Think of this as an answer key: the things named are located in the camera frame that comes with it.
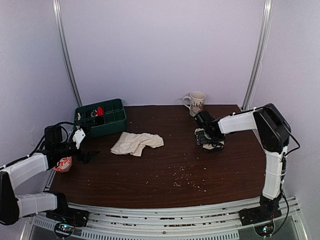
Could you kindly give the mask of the cream underwear navy trim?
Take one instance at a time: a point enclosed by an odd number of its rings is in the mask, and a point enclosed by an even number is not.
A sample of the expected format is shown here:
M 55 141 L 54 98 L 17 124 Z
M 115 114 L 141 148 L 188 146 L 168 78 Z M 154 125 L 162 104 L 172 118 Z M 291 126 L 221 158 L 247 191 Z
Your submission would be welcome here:
M 208 153 L 215 153 L 222 151 L 225 147 L 225 142 L 223 140 L 221 141 L 215 141 L 213 140 L 203 128 L 196 128 L 194 130 L 194 135 L 196 132 L 204 132 L 205 135 L 205 144 L 201 145 L 202 150 Z

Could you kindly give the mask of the white patterned ceramic mug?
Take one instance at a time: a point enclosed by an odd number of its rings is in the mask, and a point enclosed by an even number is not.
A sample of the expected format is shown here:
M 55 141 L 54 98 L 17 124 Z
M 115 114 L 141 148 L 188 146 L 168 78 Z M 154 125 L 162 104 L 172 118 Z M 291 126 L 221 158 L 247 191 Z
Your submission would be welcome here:
M 189 96 L 182 98 L 182 104 L 189 109 L 189 114 L 194 117 L 203 111 L 205 105 L 206 94 L 201 91 L 193 91 Z

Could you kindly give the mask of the cream boxer underwear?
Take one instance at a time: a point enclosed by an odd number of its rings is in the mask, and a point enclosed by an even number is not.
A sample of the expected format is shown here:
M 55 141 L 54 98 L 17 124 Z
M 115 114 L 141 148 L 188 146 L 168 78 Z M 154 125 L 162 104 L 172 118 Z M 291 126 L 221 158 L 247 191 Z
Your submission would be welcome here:
M 157 134 L 123 132 L 110 152 L 115 155 L 141 157 L 145 147 L 154 149 L 162 146 L 164 146 L 164 140 Z

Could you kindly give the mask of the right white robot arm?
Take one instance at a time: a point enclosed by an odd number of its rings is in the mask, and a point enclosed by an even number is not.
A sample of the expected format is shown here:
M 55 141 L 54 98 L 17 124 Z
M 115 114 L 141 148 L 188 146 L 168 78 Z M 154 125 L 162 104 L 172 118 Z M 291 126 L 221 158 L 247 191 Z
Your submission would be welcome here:
M 259 220 L 266 221 L 277 214 L 282 198 L 282 185 L 286 175 L 286 157 L 291 136 L 291 127 L 278 109 L 268 103 L 241 113 L 214 119 L 204 110 L 194 116 L 198 128 L 195 130 L 196 143 L 209 152 L 224 149 L 226 135 L 256 130 L 266 156 L 265 181 L 259 206 L 243 210 Z

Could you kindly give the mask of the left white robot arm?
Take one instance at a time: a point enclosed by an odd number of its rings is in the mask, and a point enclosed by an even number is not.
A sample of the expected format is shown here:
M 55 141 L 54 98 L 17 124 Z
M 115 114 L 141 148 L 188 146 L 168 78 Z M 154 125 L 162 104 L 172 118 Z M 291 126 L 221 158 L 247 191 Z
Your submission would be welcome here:
M 91 133 L 94 123 L 71 123 L 73 131 L 63 140 L 64 122 L 47 126 L 35 149 L 0 168 L 0 223 L 15 224 L 19 219 L 46 213 L 46 217 L 73 227 L 85 227 L 89 212 L 71 208 L 64 193 L 43 191 L 16 195 L 15 189 L 34 176 L 57 167 L 60 160 L 76 157 L 84 164 L 99 154 L 98 150 L 84 152 L 82 141 Z

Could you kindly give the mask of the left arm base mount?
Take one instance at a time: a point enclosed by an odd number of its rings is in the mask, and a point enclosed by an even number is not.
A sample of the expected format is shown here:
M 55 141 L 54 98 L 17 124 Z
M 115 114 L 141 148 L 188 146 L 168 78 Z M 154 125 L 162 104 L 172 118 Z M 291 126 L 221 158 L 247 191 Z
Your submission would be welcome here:
M 62 222 L 74 227 L 86 227 L 90 213 L 86 210 L 69 208 L 67 211 L 46 211 L 45 216 L 57 222 Z

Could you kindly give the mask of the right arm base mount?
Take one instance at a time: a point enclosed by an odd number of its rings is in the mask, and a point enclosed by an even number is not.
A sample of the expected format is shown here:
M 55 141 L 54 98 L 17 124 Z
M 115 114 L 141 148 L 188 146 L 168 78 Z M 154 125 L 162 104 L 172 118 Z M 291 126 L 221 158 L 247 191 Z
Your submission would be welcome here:
M 264 211 L 261 206 L 253 208 L 245 208 L 238 212 L 242 226 L 258 224 L 265 221 L 271 221 L 274 218 L 282 216 L 280 209 L 275 209 L 272 212 Z

